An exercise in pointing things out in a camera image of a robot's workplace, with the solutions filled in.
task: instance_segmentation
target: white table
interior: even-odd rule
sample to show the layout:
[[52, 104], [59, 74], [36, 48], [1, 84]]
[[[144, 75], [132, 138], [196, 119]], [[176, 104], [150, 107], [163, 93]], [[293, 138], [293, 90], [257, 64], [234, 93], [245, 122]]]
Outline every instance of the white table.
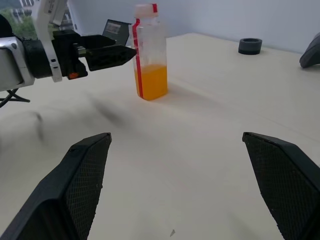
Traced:
[[0, 233], [72, 144], [111, 132], [88, 239], [283, 239], [242, 134], [295, 143], [320, 163], [320, 68], [299, 58], [186, 34], [168, 39], [169, 94], [152, 102], [137, 96], [132, 62], [20, 89], [32, 102], [0, 109]]

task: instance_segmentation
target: cable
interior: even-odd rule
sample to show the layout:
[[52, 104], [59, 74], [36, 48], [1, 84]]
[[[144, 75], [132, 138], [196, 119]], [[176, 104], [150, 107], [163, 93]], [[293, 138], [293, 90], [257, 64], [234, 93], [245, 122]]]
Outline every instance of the cable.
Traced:
[[2, 108], [4, 105], [6, 105], [9, 101], [11, 102], [21, 102], [21, 103], [30, 103], [29, 99], [25, 99], [19, 95], [16, 94], [18, 91], [18, 88], [13, 89], [13, 90], [8, 90], [7, 92], [9, 93], [6, 98], [0, 98], [0, 108]]

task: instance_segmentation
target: robotic arm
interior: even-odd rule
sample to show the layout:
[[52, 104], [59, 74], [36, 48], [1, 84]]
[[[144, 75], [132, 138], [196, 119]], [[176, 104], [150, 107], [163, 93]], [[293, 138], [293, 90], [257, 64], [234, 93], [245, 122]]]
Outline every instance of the robotic arm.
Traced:
[[60, 25], [67, 0], [35, 0], [32, 20], [38, 40], [14, 36], [8, 21], [0, 15], [0, 91], [31, 86], [35, 79], [86, 77], [85, 58], [90, 71], [120, 66], [136, 55], [136, 50], [102, 36], [80, 36], [72, 30], [48, 32], [48, 24]]

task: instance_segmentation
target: white bottle cap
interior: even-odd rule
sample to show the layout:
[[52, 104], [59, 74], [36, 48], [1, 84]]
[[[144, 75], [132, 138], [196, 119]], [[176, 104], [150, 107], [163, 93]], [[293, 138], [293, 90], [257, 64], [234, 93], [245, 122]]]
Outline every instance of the white bottle cap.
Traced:
[[134, 17], [141, 18], [155, 18], [158, 17], [158, 6], [154, 4], [138, 4], [135, 6]]

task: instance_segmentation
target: orange component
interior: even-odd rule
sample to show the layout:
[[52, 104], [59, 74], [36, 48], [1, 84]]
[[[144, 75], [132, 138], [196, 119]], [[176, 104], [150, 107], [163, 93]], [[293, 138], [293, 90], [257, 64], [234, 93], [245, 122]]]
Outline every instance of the orange component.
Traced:
[[72, 72], [69, 74], [69, 79], [77, 79], [79, 77], [79, 73]]
[[139, 89], [138, 72], [135, 73], [136, 91], [144, 100], [154, 100], [168, 93], [167, 66], [151, 64], [141, 67], [142, 94]]

